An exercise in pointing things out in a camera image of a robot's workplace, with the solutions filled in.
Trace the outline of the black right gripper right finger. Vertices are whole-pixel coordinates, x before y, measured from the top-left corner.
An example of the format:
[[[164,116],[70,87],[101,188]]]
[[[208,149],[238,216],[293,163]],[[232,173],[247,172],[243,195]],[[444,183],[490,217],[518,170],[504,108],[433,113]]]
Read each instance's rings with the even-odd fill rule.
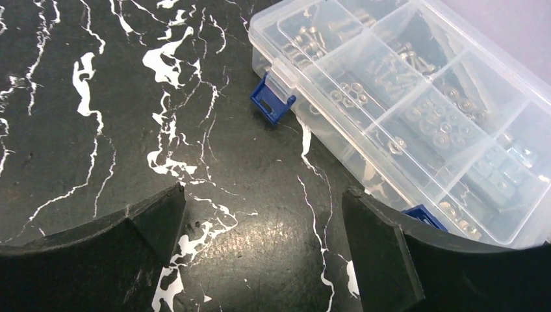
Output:
[[[550,246],[509,249],[445,232],[357,187],[342,213],[364,311],[549,311]]]

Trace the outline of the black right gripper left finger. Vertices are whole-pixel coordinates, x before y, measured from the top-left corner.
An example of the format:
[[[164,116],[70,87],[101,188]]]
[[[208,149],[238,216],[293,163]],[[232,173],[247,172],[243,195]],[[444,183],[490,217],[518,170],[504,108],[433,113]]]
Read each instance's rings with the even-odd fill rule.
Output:
[[[19,246],[1,247],[2,311],[147,311],[184,223],[174,185]]]

